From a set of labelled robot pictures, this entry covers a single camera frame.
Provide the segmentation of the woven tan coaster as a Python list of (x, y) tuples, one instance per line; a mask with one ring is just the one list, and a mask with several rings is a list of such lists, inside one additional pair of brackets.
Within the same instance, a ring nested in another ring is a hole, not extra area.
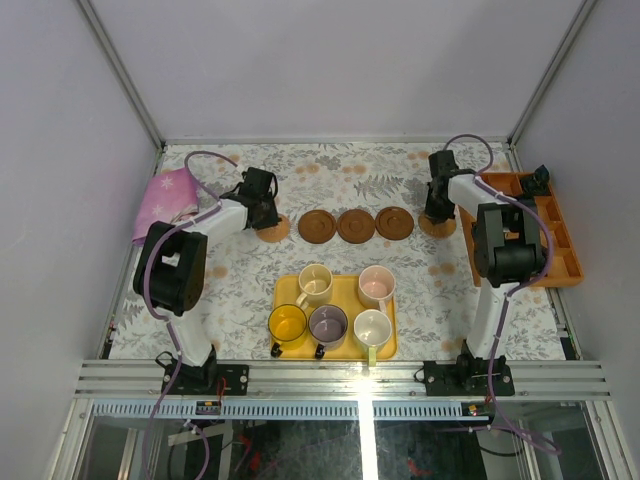
[(433, 238), (444, 239), (450, 237), (456, 230), (456, 220), (447, 219), (441, 223), (434, 223), (424, 213), (418, 218), (418, 225), (423, 233)]
[(290, 233), (291, 224), (289, 219), (280, 214), (279, 221), (275, 226), (267, 227), (256, 231), (257, 237), (266, 243), (278, 243), (285, 239)]

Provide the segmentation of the dark brown coaster bottom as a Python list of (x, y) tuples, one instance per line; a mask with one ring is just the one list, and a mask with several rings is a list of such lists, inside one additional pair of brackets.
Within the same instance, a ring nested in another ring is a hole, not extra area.
[(411, 235), (414, 219), (404, 208), (391, 206), (382, 209), (375, 218), (378, 233), (387, 240), (403, 240)]

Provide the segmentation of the dark brown coaster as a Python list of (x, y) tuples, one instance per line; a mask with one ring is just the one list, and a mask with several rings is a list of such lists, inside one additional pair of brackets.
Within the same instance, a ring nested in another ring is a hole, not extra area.
[(331, 240), (337, 230), (334, 216), (326, 210), (310, 210), (298, 222), (300, 236), (312, 244), (324, 244)]
[(414, 219), (404, 208), (391, 206), (382, 209), (375, 218), (378, 233), (387, 240), (403, 240), (411, 235)]
[(370, 240), (376, 231), (375, 220), (365, 210), (350, 209), (337, 220), (340, 237), (351, 244), (362, 244)]

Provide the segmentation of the pink mug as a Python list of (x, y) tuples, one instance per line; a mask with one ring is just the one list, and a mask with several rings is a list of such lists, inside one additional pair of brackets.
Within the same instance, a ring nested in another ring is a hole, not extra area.
[(395, 288), (395, 276), (389, 269), (381, 265), (365, 268), (358, 277), (358, 298), (367, 309), (377, 309), (387, 314)]

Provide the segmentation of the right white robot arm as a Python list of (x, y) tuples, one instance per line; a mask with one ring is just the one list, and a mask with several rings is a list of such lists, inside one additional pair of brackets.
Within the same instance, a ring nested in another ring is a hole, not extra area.
[(458, 387), (474, 395), (491, 383), (491, 370), (482, 361), (498, 356), (511, 298), (550, 269), (553, 252), (544, 250), (541, 238), (549, 248), (553, 243), (532, 206), (496, 190), (478, 173), (459, 168), (452, 151), (430, 155), (429, 168), (424, 230), (445, 237), (455, 229), (456, 210), (475, 215), (471, 263), (481, 278), (481, 292), (463, 347), (463, 355), (474, 360), (455, 372)]

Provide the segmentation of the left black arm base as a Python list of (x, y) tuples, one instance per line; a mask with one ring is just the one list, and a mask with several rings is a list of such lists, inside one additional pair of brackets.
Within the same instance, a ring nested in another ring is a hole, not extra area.
[(245, 396), (250, 367), (246, 364), (219, 363), (212, 350), (202, 366), (183, 362), (168, 395)]

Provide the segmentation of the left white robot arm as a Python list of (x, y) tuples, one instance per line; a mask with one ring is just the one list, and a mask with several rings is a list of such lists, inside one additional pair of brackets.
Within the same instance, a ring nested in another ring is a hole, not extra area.
[(250, 167), (211, 208), (176, 224), (156, 220), (148, 229), (134, 291), (167, 324), (178, 362), (187, 366), (184, 382), (197, 394), (212, 392), (219, 381), (218, 369), (209, 364), (214, 347), (202, 322), (189, 313), (204, 289), (208, 247), (248, 229), (278, 225), (277, 194), (276, 175)]

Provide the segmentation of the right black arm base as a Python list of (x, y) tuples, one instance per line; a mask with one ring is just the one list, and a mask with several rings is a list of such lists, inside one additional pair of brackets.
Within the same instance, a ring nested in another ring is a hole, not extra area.
[(496, 396), (514, 396), (512, 374), (504, 355), (497, 357), (492, 372), (489, 361), (461, 354), (455, 363), (423, 362), (426, 394), (436, 397), (487, 396), (492, 379)]

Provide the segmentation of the pink star cloth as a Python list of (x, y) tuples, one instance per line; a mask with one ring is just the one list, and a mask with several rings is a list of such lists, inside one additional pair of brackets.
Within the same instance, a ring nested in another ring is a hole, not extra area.
[(134, 223), (132, 243), (142, 245), (156, 221), (175, 224), (198, 211), (195, 184), (187, 170), (162, 172), (147, 185)]

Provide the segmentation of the black folded item corner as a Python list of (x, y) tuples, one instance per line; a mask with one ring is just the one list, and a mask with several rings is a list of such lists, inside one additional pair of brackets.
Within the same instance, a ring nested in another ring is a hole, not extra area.
[(550, 196), (550, 173), (545, 165), (540, 165), (532, 173), (520, 179), (523, 195), (526, 197)]

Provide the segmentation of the cream mug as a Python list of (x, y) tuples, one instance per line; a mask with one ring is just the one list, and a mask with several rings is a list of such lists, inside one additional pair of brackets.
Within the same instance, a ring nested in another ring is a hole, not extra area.
[(295, 304), (302, 308), (327, 304), (333, 292), (333, 274), (322, 264), (306, 266), (298, 276), (300, 294)]

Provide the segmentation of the orange compartment organizer box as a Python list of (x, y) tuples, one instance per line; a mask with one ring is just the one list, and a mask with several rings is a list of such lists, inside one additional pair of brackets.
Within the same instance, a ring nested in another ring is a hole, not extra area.
[[(485, 183), (513, 198), (523, 193), (520, 180), (525, 176), (528, 176), (528, 173), (489, 172), (481, 175)], [(536, 204), (538, 216), (545, 222), (551, 233), (554, 243), (554, 257), (547, 275), (536, 282), (533, 287), (564, 288), (576, 286), (583, 281), (584, 274), (551, 185), (548, 185), (548, 191), (548, 194), (534, 196), (533, 200)], [(476, 287), (479, 287), (481, 278), (472, 262), (474, 250), (472, 226), (475, 224), (475, 217), (464, 209), (459, 208), (459, 218), (464, 233), (473, 282)]]

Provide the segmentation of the yellow plastic tray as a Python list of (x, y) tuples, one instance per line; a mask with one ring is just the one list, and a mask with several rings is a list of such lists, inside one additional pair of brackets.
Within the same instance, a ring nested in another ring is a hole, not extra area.
[[(337, 305), (349, 319), (349, 329), (343, 344), (325, 353), (323, 359), (327, 361), (360, 361), (367, 360), (364, 349), (360, 346), (353, 334), (353, 321), (355, 317), (365, 310), (358, 298), (357, 275), (335, 275), (334, 286), (330, 304)], [(294, 304), (300, 294), (297, 275), (284, 275), (280, 277), (274, 288), (273, 308), (284, 304)], [(387, 304), (387, 315), (392, 324), (390, 340), (378, 352), (377, 361), (386, 361), (393, 358), (397, 351), (397, 328), (395, 319), (395, 300), (391, 299)], [(308, 332), (302, 337), (303, 342), (295, 349), (283, 349), (277, 360), (315, 361), (316, 344)]]

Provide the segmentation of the aluminium front rail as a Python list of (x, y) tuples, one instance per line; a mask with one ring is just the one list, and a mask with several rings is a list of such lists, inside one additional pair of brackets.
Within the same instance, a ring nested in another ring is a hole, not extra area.
[(483, 393), (436, 396), (418, 362), (253, 361), (244, 392), (163, 395), (163, 370), (153, 361), (88, 360), (75, 397), (96, 415), (163, 419), (336, 419), (370, 412), (380, 420), (486, 420)]

